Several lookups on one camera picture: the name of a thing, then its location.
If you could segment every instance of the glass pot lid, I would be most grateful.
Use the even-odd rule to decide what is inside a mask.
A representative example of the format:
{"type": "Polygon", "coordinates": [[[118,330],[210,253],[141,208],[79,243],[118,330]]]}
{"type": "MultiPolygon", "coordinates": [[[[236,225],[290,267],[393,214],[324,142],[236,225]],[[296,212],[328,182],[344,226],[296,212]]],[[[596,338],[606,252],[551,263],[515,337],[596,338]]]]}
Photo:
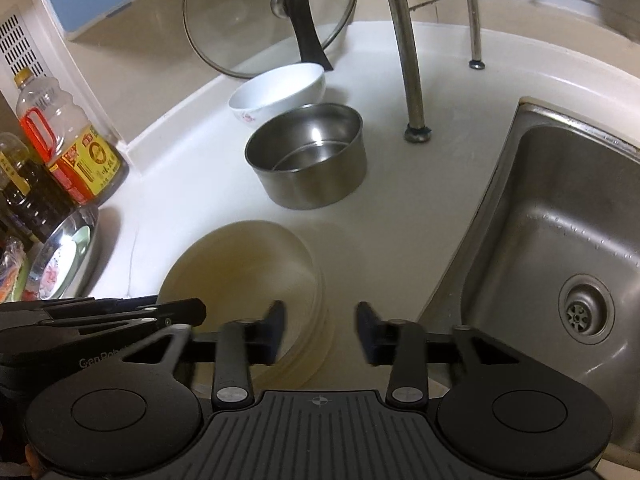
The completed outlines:
{"type": "MultiPolygon", "coordinates": [[[[356,0],[308,0],[323,48],[337,37],[356,0]]],[[[249,79],[300,61],[291,20],[278,0],[183,0],[184,29],[194,51],[223,74],[249,79]]]]}

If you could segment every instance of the stainless steel pot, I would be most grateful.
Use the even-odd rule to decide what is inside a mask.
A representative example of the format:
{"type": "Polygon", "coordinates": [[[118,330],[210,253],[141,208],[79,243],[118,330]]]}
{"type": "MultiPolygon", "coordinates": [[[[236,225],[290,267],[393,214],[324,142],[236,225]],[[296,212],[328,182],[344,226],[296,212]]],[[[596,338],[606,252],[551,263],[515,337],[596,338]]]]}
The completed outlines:
{"type": "Polygon", "coordinates": [[[41,246],[29,271],[23,300],[74,298],[91,277],[100,256],[98,208],[79,206],[41,246]]]}
{"type": "Polygon", "coordinates": [[[296,108],[258,128],[244,156],[276,204],[314,209],[338,202],[367,173],[362,117],[332,103],[296,108]]]}

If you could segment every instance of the stack of plates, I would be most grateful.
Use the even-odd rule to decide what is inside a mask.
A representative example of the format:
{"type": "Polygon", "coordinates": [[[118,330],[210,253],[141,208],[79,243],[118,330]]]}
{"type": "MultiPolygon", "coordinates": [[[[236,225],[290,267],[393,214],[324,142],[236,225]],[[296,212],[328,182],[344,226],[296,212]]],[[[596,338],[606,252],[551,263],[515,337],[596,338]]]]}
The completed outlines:
{"type": "MultiPolygon", "coordinates": [[[[322,275],[305,244],[281,225],[244,221],[194,243],[162,284],[158,301],[200,298],[207,318],[196,332],[213,332],[235,319],[260,319],[282,300],[287,325],[278,360],[253,366],[256,390],[296,389],[329,351],[333,325],[322,305],[322,275]]],[[[192,388],[210,396],[213,364],[198,364],[192,388]]]]}

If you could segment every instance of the vent grille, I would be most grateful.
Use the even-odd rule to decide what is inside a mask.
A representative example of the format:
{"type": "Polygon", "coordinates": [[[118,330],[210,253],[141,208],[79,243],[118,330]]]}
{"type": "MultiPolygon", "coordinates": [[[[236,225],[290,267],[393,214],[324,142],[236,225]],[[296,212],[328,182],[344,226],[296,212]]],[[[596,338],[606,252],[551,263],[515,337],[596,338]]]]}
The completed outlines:
{"type": "Polygon", "coordinates": [[[17,7],[0,18],[0,54],[13,75],[29,67],[35,76],[49,75],[31,34],[17,7]]]}

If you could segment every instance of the stainless steel sink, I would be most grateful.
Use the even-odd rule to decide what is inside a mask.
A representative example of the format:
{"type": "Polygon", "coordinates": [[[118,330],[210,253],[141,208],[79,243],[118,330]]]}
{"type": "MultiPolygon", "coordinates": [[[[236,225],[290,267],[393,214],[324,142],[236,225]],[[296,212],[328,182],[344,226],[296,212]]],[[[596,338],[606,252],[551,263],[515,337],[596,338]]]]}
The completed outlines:
{"type": "Polygon", "coordinates": [[[612,442],[638,451],[639,252],[638,150],[522,104],[420,322],[475,326],[586,384],[612,411],[612,442]]]}

